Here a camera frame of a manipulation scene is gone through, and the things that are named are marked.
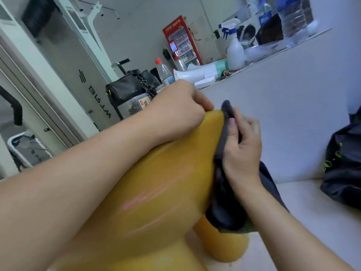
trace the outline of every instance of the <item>label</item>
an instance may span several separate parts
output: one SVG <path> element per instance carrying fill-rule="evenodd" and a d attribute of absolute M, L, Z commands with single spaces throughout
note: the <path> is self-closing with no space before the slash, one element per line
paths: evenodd
<path fill-rule="evenodd" d="M 170 77 L 168 77 L 168 78 L 166 78 L 166 79 L 164 79 L 163 81 L 162 81 L 162 83 L 165 85 L 165 86 L 168 86 L 168 85 L 170 85 L 170 84 L 172 84 L 172 83 L 174 83 L 175 82 L 175 78 L 173 77 L 173 76 L 170 76 Z"/>
<path fill-rule="evenodd" d="M 261 24 L 261 27 L 263 27 L 271 18 L 272 18 L 272 11 L 268 13 L 264 13 L 262 16 L 260 16 L 259 23 Z"/>
<path fill-rule="evenodd" d="M 142 107 L 142 109 L 144 109 L 148 104 L 151 103 L 151 100 L 149 99 L 148 96 L 138 100 L 140 106 Z"/>

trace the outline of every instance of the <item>dark cloth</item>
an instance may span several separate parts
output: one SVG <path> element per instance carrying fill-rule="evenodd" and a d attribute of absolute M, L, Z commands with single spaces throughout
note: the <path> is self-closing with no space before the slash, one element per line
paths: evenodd
<path fill-rule="evenodd" d="M 326 150 L 321 190 L 337 202 L 361 210 L 361 108 L 335 132 Z"/>
<path fill-rule="evenodd" d="M 222 104 L 222 111 L 224 113 L 224 126 L 222 129 L 221 138 L 214 155 L 214 187 L 211 198 L 211 205 L 206 211 L 206 218 L 217 228 L 220 232 L 233 233 L 249 233 L 255 232 L 253 223 L 250 221 L 246 211 L 237 200 L 227 177 L 223 170 L 222 159 L 223 151 L 228 138 L 228 121 L 229 118 L 234 118 L 232 106 L 229 101 Z M 275 197 L 276 200 L 285 208 L 281 196 L 278 193 L 277 187 L 273 182 L 264 163 L 259 164 L 259 176 L 265 189 Z"/>

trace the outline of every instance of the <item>floor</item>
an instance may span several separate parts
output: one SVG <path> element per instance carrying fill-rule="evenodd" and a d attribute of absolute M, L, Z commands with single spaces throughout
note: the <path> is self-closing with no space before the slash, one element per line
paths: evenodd
<path fill-rule="evenodd" d="M 291 213 L 356 271 L 361 271 L 361 211 L 332 201 L 320 191 L 320 184 L 320 180 L 309 180 L 277 187 Z M 194 232 L 189 232 L 187 239 L 209 271 L 276 271 L 258 233 L 250 235 L 250 246 L 243 258 L 229 264 L 211 259 Z"/>

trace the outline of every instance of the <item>yellow object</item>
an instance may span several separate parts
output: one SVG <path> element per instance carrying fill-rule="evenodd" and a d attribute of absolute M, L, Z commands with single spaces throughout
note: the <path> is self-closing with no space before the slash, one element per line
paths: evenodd
<path fill-rule="evenodd" d="M 234 262 L 240 259 L 250 242 L 246 234 L 220 233 L 205 218 L 205 215 L 193 229 L 201 238 L 208 254 L 219 262 Z"/>
<path fill-rule="evenodd" d="M 208 112 L 187 137 L 140 159 L 68 244 L 57 271 L 206 270 L 184 235 L 209 205 L 223 124 L 222 111 Z"/>

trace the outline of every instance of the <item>forearm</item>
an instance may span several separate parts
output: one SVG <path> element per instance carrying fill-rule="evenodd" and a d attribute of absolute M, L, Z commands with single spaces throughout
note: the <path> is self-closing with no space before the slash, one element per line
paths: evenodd
<path fill-rule="evenodd" d="M 263 187 L 238 193 L 279 271 L 353 270 Z"/>
<path fill-rule="evenodd" d="M 0 184 L 3 270 L 48 267 L 124 173 L 161 142 L 145 116 L 140 112 Z"/>

